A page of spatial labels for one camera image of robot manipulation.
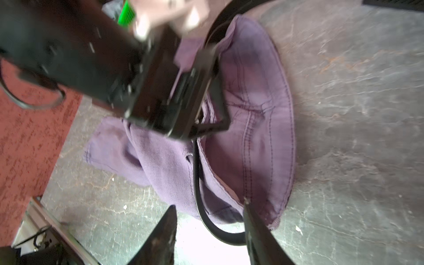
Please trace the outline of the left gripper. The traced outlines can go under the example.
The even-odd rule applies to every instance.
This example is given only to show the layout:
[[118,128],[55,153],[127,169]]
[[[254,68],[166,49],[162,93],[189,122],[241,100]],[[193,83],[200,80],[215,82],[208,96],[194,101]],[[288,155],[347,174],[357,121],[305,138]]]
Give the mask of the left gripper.
[[169,26],[138,41],[95,1],[2,1],[1,58],[23,81],[59,93],[91,97],[114,114],[174,139],[217,132],[198,120],[207,92],[218,98],[213,49],[200,50],[192,69],[174,62],[181,38]]

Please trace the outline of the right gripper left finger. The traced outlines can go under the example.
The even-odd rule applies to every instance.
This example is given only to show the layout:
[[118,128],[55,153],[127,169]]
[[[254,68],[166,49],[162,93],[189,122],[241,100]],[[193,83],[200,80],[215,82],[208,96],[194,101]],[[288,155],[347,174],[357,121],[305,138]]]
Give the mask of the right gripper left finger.
[[176,207],[171,205],[128,265],[174,265]]

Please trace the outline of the green plastic basket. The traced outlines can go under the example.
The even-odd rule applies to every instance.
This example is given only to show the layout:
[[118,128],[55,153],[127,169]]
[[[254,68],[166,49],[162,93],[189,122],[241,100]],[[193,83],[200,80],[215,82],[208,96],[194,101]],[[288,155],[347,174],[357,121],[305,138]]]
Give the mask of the green plastic basket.
[[118,17],[118,25],[123,28],[128,28],[135,21],[136,14],[132,8],[130,1],[124,1],[121,9],[121,13]]

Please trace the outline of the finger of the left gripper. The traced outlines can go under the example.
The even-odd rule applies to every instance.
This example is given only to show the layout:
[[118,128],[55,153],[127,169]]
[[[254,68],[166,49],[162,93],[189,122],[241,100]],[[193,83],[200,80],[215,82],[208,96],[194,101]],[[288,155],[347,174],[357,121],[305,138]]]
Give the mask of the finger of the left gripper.
[[219,133],[227,131],[230,126],[230,115],[222,88],[221,76],[212,78],[207,85],[204,102],[208,104],[210,121],[213,121],[213,123],[198,123],[195,125],[195,132]]

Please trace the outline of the purple trousers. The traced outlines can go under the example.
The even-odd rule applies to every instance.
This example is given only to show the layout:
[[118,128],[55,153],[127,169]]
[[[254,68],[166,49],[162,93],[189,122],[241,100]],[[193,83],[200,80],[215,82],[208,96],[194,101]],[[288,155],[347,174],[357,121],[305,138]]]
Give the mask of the purple trousers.
[[[235,17],[218,49],[231,123],[227,131],[198,141],[206,213],[216,224],[237,223],[248,201],[265,225],[275,229],[294,181],[290,89],[276,48],[257,22]],[[106,117],[89,140],[84,159],[151,186],[178,211],[198,217],[190,142]]]

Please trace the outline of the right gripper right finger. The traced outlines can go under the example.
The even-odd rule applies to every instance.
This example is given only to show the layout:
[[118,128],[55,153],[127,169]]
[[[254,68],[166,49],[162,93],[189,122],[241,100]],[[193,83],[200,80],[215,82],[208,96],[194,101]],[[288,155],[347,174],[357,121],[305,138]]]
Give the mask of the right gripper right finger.
[[245,201],[243,217],[251,265],[294,265],[249,201]]

